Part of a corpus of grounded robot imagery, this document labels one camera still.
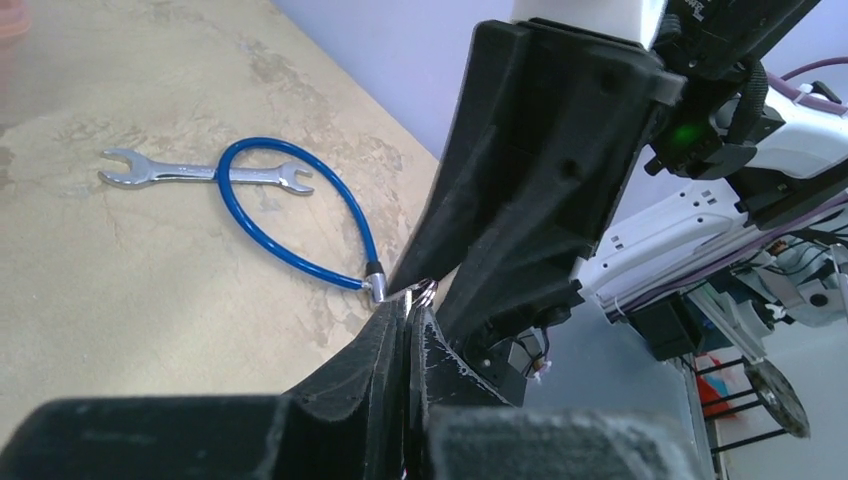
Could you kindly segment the small silver keys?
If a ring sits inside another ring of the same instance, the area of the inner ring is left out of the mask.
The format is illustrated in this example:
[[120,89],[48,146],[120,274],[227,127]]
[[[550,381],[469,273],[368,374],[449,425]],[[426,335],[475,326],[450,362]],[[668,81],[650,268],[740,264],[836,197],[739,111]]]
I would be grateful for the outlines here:
[[406,287],[401,298],[408,312],[418,308],[429,308],[433,306],[438,293],[439,282],[434,279],[425,278]]

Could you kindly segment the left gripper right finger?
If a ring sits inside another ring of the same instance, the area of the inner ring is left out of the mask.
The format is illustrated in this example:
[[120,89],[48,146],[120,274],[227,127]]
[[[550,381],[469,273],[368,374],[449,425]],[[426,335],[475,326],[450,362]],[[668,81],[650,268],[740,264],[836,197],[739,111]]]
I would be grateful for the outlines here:
[[517,408],[411,317],[411,479],[700,479],[684,429],[656,412]]

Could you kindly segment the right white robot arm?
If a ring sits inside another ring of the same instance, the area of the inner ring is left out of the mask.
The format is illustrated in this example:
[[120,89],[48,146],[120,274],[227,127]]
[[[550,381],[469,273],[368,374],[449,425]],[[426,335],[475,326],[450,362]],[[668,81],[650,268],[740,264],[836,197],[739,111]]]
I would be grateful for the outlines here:
[[847,199],[847,108],[764,57],[811,1],[517,1],[476,25],[440,169],[387,289],[449,279],[448,346],[593,301],[680,354],[689,288]]

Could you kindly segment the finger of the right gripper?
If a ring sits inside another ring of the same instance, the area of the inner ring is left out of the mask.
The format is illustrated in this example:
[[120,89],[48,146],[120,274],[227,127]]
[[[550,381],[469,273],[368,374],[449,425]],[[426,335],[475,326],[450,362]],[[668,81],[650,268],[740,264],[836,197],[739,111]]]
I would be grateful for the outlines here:
[[511,24],[530,32],[526,57],[437,314],[454,345],[567,306],[576,261],[600,242],[658,115],[683,88],[635,42],[540,19]]
[[389,292],[423,278],[443,278],[470,245],[480,172],[491,162],[498,122],[514,99],[529,39],[529,30],[515,24],[486,20],[476,25],[440,167]]

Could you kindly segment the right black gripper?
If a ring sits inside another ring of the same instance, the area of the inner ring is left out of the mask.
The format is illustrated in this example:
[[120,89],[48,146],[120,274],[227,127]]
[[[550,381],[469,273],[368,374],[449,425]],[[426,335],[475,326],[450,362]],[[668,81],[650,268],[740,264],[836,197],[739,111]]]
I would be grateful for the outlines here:
[[750,268],[778,238],[822,213],[822,94],[767,72],[769,52],[810,1],[519,1],[506,23],[540,19],[637,43],[683,88],[661,112],[601,240],[572,271],[566,307],[521,328],[493,326],[463,361],[511,405],[549,349],[531,340],[586,300],[633,322],[659,360],[701,342],[685,309],[732,322],[764,310],[733,304],[717,278]]

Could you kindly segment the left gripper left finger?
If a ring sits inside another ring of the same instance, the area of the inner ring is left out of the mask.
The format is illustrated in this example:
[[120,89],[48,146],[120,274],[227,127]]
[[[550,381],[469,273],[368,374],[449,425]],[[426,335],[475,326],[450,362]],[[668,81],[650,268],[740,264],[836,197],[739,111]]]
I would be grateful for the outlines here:
[[398,450],[406,304],[277,395],[48,402],[1,453],[5,479],[388,479]]

